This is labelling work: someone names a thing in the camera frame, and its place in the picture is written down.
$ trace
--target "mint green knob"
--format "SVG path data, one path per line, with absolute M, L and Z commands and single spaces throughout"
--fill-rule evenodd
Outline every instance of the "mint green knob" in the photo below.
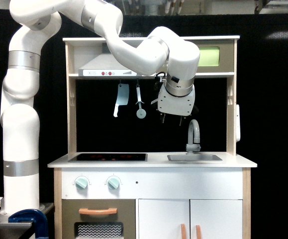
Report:
M 87 177 L 80 176 L 75 180 L 75 186 L 80 189 L 85 189 L 89 184 Z
M 110 177 L 107 180 L 107 185 L 110 189 L 117 189 L 119 187 L 119 179 L 117 177 Z

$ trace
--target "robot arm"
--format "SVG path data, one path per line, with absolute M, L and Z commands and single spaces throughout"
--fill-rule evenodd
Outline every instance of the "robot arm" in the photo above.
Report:
M 33 98 L 39 88 L 41 48 L 61 27 L 58 12 L 104 37 L 117 61 L 141 75 L 155 74 L 168 59 L 167 81 L 158 97 L 158 110 L 186 116 L 193 107 L 199 49 L 171 30 L 157 27 L 134 48 L 118 36 L 123 21 L 121 11 L 102 0 L 11 0 L 11 16 L 23 27 L 9 45 L 8 71 L 1 94 L 7 214 L 39 208 L 39 117 L 33 109 Z
M 118 36 L 123 22 L 122 12 L 102 0 L 11 0 L 10 2 L 12 17 L 31 29 L 45 24 L 47 16 L 56 11 L 104 37 L 116 60 L 134 72 L 152 75 L 168 59 L 167 81 L 163 87 L 171 96 L 181 98 L 193 91 L 199 49 L 195 44 L 180 39 L 166 27 L 155 28 L 137 48 L 134 48 Z M 189 114 L 186 111 L 185 114 L 179 112 L 177 115 Z

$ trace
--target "sink basin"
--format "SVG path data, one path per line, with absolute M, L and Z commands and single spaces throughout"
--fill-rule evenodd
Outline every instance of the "sink basin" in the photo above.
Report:
M 195 162 L 211 162 L 222 161 L 217 155 L 214 154 L 179 154 L 167 155 L 169 161 L 195 161 Z

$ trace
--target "white countertop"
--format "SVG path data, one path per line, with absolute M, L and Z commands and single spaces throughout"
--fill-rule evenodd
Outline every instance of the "white countertop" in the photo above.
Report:
M 69 162 L 80 153 L 71 156 L 68 154 L 48 164 L 49 168 L 140 168 L 140 167 L 234 167 L 234 168 L 254 168 L 257 164 L 240 155 L 233 156 L 227 152 L 199 152 L 200 154 L 215 154 L 222 161 L 214 162 L 178 162 L 169 161 L 167 155 L 179 155 L 186 152 L 152 152 L 147 153 L 146 162 Z

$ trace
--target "orange handle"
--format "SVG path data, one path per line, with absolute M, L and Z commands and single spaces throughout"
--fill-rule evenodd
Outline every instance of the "orange handle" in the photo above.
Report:
M 183 239 L 186 239 L 186 226 L 185 224 L 182 224 L 182 238 Z
M 105 210 L 89 210 L 87 208 L 81 208 L 79 209 L 80 214 L 85 215 L 108 215 L 108 214 L 116 214 L 117 208 L 109 208 Z
M 196 229 L 197 229 L 197 239 L 201 239 L 201 229 L 199 225 L 196 225 Z

